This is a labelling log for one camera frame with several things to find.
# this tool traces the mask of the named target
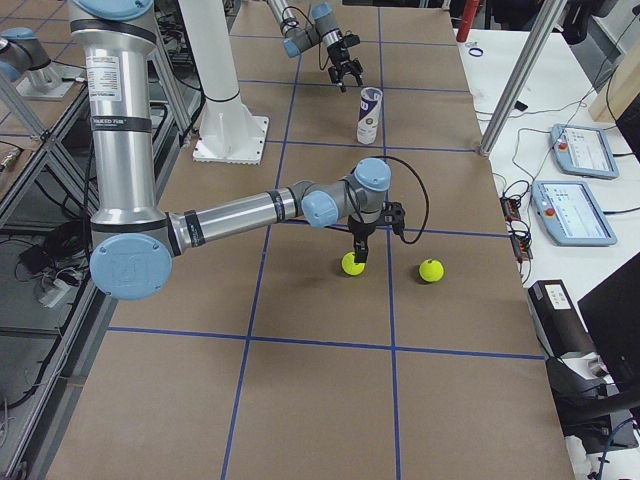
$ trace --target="light blue cap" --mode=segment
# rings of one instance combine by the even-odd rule
[[[298,55],[300,55],[300,49],[298,48],[296,43],[290,38],[285,38],[283,45],[284,45],[284,51],[287,52],[287,55],[289,55],[289,58],[297,57]]]
[[[150,8],[153,0],[73,0],[76,5],[91,15],[105,20],[125,22],[141,17]]]
[[[8,28],[4,32],[0,33],[1,36],[7,40],[37,40],[36,34],[33,30],[27,27],[15,27]]]
[[[155,238],[123,233],[95,249],[89,262],[96,286],[120,300],[139,300],[159,291],[171,273],[171,255]]]
[[[312,227],[323,228],[338,221],[338,205],[331,195],[321,190],[314,190],[304,196],[302,211]]]
[[[15,82],[20,78],[21,75],[21,73],[12,65],[9,65],[7,62],[3,61],[0,61],[0,73],[2,73],[10,82]]]
[[[360,185],[374,192],[386,192],[391,185],[391,169],[379,158],[360,160],[354,176]]]
[[[317,20],[319,18],[326,17],[332,12],[333,12],[333,9],[331,8],[331,6],[327,2],[322,2],[322,3],[319,3],[318,5],[315,5],[311,9],[311,17],[314,20]]]

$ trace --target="yellow-green ball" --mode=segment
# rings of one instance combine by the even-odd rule
[[[346,253],[342,257],[342,270],[347,275],[356,276],[364,272],[366,263],[356,263],[356,254],[353,252]]]
[[[438,260],[429,258],[420,264],[420,278],[425,282],[434,283],[444,277],[444,267]]]

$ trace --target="yellow ball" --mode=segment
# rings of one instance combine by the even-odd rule
[[[347,275],[360,275],[364,272],[365,265],[366,263],[356,263],[356,254],[353,252],[346,253],[342,257],[342,270]]]
[[[425,282],[434,283],[444,277],[444,267],[438,260],[429,258],[420,264],[420,278]]]

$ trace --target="tablet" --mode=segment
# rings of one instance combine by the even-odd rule
[[[616,239],[584,182],[536,181],[531,198],[547,232],[562,246],[607,246]]]
[[[551,129],[551,141],[556,162],[565,173],[608,180],[620,175],[601,128],[557,124]]]

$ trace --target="ur5 robot arm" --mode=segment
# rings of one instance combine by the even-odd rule
[[[349,47],[360,43],[360,38],[353,33],[343,35],[331,6],[322,2],[311,9],[311,18],[315,24],[301,26],[295,16],[295,9],[286,0],[267,0],[280,31],[284,35],[284,48],[289,57],[297,57],[302,52],[315,47],[320,42],[327,47],[332,66],[329,67],[331,83],[347,89],[343,79],[345,75],[353,75],[358,86],[362,86],[362,65],[357,58],[349,56]]]
[[[153,0],[72,0],[69,8],[72,35],[87,57],[100,200],[91,217],[90,268],[105,293],[127,300],[150,296],[168,280],[172,257],[302,214],[314,227],[352,216],[350,227],[362,227],[365,247],[366,237],[388,217],[384,198],[391,172],[376,158],[362,160],[331,185],[304,181],[199,212],[160,211],[146,62],[155,46]]]
[[[0,73],[13,82],[24,72],[33,88],[41,92],[62,83],[35,33],[28,28],[10,28],[0,33]]]

